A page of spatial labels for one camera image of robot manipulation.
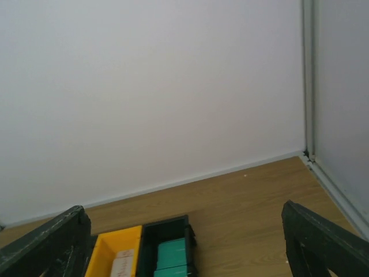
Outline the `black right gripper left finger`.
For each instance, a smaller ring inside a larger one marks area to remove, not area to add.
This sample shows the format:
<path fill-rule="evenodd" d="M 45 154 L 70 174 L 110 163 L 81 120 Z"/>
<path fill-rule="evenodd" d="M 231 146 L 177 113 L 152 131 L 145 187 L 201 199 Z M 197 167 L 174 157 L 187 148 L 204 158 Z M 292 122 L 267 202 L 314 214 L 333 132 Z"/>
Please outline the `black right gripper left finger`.
<path fill-rule="evenodd" d="M 91 220 L 76 205 L 1 248 L 1 276 L 84 276 Z"/>

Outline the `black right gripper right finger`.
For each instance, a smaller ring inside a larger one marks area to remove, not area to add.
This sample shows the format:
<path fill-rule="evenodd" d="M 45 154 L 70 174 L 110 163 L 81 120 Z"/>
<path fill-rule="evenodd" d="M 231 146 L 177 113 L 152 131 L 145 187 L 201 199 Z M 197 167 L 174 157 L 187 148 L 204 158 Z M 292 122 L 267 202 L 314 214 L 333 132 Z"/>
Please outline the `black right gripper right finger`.
<path fill-rule="evenodd" d="M 368 276 L 367 241 L 291 200 L 281 217 L 293 276 Z"/>

